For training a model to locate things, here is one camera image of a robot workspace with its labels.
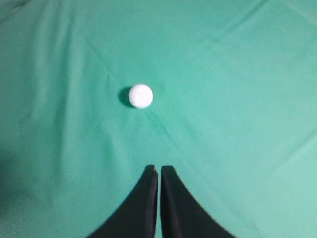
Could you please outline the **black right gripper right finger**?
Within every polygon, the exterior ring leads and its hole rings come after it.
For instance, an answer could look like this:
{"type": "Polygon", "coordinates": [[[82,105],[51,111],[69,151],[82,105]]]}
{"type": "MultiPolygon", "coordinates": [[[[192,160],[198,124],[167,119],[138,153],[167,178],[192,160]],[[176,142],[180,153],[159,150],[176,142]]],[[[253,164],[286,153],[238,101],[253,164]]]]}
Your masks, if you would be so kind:
{"type": "Polygon", "coordinates": [[[195,200],[173,166],[161,169],[160,219],[164,238],[232,238],[195,200]]]}

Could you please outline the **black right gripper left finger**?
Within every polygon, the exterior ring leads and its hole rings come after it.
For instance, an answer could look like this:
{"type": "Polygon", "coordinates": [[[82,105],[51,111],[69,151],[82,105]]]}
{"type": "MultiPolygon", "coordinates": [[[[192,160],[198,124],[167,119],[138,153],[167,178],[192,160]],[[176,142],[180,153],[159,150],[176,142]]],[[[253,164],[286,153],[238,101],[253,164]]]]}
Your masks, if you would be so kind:
{"type": "Polygon", "coordinates": [[[122,204],[88,237],[153,238],[157,221],[158,180],[154,165],[145,166],[122,204]]]}

